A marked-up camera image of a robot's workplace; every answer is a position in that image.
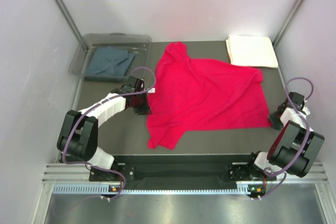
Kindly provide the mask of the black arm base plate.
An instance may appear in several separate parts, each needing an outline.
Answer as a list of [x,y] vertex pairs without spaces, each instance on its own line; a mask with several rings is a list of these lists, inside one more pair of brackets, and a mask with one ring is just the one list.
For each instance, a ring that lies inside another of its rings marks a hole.
[[225,182],[262,181],[249,177],[251,154],[119,155],[107,168],[134,182],[144,178],[216,177]]

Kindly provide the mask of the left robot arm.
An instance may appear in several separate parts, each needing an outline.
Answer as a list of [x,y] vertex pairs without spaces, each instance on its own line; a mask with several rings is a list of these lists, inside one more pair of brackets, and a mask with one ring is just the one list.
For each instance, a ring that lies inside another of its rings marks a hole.
[[80,111],[66,113],[57,149],[76,158],[78,162],[98,167],[107,180],[114,180],[119,168],[115,159],[98,147],[98,129],[119,112],[132,108],[137,115],[151,114],[147,90],[142,79],[130,76],[119,89],[114,89],[106,97]]

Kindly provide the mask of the pink t shirt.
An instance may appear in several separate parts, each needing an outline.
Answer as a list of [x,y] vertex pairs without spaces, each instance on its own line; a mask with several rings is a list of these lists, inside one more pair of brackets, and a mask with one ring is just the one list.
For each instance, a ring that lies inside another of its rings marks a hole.
[[263,73],[215,59],[192,59],[182,42],[167,45],[148,101],[148,148],[174,149],[187,131],[269,127]]

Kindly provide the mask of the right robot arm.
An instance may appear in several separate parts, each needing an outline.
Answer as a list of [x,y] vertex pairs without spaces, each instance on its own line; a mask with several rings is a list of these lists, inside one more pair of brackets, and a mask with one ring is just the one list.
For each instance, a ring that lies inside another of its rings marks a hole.
[[276,112],[268,116],[275,130],[280,133],[268,152],[251,154],[249,163],[245,166],[245,174],[252,180],[265,176],[264,171],[276,173],[285,168],[297,153],[300,153],[293,164],[286,169],[290,175],[305,177],[311,169],[323,143],[324,136],[310,128],[306,130],[303,121],[309,114],[305,106],[305,97],[296,92],[290,92]]

